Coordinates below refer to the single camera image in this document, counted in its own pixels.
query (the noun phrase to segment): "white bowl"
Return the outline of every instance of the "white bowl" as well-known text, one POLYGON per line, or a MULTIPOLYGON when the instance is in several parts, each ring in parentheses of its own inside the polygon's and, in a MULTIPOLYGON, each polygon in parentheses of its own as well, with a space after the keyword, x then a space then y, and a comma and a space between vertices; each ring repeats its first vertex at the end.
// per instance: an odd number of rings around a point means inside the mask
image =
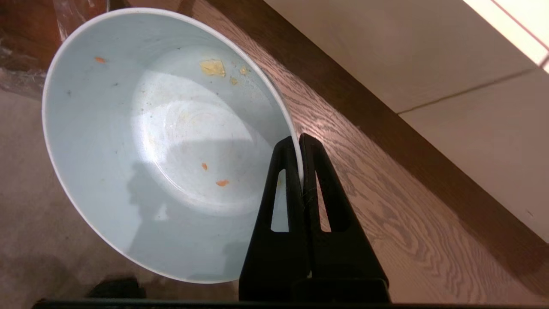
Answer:
MULTIPOLYGON (((42 104, 48 152, 76 209, 113 248, 166 277, 239 277, 272 149, 289 135, 302 179, 290 116, 268 78, 183 15, 131 8, 88 21, 55 55, 42 104), (225 75, 204 73, 209 60, 225 75)), ((284 211, 283 182, 278 191, 284 211)))

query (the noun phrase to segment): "food residue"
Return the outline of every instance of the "food residue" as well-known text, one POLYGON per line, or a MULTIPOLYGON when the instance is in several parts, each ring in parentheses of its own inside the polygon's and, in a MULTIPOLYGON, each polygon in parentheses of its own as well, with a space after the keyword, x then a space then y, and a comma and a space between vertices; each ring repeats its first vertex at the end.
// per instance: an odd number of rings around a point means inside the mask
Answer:
POLYGON ((206 75, 218 75, 225 77, 225 68, 221 60, 204 60, 200 62, 200 68, 206 75))
POLYGON ((225 180, 220 180, 220 181, 216 181, 215 184, 218 185, 218 186, 220 186, 220 187, 224 187, 224 186, 226 186, 226 185, 229 184, 229 181, 228 181, 227 179, 225 179, 225 180))

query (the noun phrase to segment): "floor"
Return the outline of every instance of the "floor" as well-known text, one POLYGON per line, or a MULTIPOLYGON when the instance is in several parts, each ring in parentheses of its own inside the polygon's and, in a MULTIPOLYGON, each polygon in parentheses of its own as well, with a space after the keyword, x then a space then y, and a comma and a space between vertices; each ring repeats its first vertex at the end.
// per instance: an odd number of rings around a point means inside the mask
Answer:
MULTIPOLYGON (((279 87, 296 130, 324 143, 394 302, 549 302, 548 245, 263 1, 183 1, 177 10, 245 50, 279 87)), ((0 97, 5 307, 78 297, 125 274, 151 298, 238 298, 236 282, 166 279, 104 243, 55 177, 40 102, 0 97)))

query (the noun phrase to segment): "wooden table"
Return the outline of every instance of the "wooden table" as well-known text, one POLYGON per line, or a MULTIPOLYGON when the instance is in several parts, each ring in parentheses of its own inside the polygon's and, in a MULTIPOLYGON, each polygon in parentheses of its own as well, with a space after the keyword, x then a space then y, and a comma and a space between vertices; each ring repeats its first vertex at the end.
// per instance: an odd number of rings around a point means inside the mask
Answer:
MULTIPOLYGON (((297 132, 324 143, 394 302, 548 301, 547 244, 267 4, 184 0, 177 11, 239 45, 277 84, 297 132)), ((147 286, 153 297, 235 299, 237 285, 147 286)))

